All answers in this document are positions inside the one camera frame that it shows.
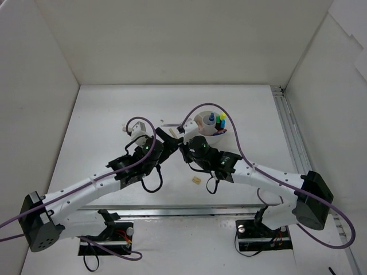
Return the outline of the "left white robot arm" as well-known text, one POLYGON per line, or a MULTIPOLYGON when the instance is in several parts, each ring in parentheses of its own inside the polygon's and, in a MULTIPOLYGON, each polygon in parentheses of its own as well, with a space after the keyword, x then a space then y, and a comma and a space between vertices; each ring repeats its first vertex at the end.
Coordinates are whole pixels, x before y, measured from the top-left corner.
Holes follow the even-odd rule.
POLYGON ((18 222, 32 252, 41 252, 65 238, 112 238, 117 215, 106 209, 81 213, 80 208, 134 183, 143 183, 144 177, 152 170, 159 171, 184 140, 157 128, 153 136, 134 133, 131 142, 137 145, 133 154, 125 153, 108 162, 101 173, 57 192, 39 195, 34 191, 24 198, 18 222))

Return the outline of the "orange tip brown marker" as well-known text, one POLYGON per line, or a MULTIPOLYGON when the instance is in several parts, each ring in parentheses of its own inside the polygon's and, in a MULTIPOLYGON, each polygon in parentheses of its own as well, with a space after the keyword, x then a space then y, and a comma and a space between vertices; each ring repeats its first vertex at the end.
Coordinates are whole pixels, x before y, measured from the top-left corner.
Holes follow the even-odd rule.
POLYGON ((201 121, 198 120, 197 125, 198 125, 198 131, 203 134, 205 130, 204 122, 202 120, 201 121))

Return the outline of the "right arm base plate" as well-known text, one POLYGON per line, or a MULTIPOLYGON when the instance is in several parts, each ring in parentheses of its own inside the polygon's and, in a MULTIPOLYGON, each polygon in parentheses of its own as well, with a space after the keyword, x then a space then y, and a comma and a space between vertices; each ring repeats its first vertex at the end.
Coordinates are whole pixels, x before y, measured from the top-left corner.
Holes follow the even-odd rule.
POLYGON ((245 257, 254 257, 261 252, 293 249, 287 227, 271 230, 264 225, 255 225, 253 219, 238 219, 235 225, 235 249, 245 257))

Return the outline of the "clear glue bottle blue cap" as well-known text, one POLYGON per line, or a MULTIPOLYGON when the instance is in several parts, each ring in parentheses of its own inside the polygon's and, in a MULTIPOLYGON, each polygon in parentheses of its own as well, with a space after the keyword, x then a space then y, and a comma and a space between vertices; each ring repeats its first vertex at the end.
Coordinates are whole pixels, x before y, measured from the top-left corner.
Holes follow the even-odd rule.
POLYGON ((214 113, 211 113, 208 118, 208 125, 213 125, 215 123, 215 115, 214 113))

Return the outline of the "green cap black highlighter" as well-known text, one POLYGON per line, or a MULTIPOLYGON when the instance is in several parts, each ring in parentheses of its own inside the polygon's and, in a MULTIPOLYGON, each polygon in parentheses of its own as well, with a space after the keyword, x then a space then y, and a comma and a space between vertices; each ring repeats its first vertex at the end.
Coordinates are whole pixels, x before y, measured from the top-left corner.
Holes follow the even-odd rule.
POLYGON ((221 119, 220 116, 216 116, 216 125, 215 125, 216 130, 220 130, 221 129, 221 119))

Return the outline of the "yellow cap black highlighter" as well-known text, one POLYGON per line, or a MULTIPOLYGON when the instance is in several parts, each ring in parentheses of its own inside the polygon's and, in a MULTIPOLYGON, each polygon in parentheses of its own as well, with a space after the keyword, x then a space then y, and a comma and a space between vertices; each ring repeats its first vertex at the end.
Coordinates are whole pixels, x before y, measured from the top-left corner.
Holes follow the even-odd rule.
POLYGON ((221 122, 222 120, 224 120, 226 118, 226 114, 223 112, 222 114, 220 114, 219 116, 217 116, 217 122, 221 122))

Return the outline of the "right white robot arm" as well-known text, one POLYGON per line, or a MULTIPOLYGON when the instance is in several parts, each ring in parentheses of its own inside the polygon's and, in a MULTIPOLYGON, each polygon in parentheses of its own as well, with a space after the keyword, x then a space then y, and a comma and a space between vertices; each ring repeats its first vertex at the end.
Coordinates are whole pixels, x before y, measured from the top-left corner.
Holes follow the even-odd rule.
POLYGON ((334 196, 317 172, 292 174, 255 163, 248 165, 238 154, 211 147, 203 136, 184 139, 180 150, 185 162, 195 163, 216 182, 247 184, 283 198, 283 205, 267 206, 256 214, 253 228, 258 235, 267 236, 296 223, 324 229, 334 196))

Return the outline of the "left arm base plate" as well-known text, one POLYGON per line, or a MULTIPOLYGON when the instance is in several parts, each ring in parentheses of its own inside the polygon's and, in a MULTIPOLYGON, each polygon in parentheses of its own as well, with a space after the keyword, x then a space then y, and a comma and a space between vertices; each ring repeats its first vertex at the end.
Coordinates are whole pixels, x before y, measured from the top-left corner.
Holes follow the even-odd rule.
MULTIPOLYGON (((131 254, 132 235, 134 234, 133 221, 117 221, 116 228, 110 233, 100 236, 87 236, 88 239, 102 245, 117 254, 127 256, 131 254)), ((101 248, 80 240, 78 256, 110 256, 101 248)))

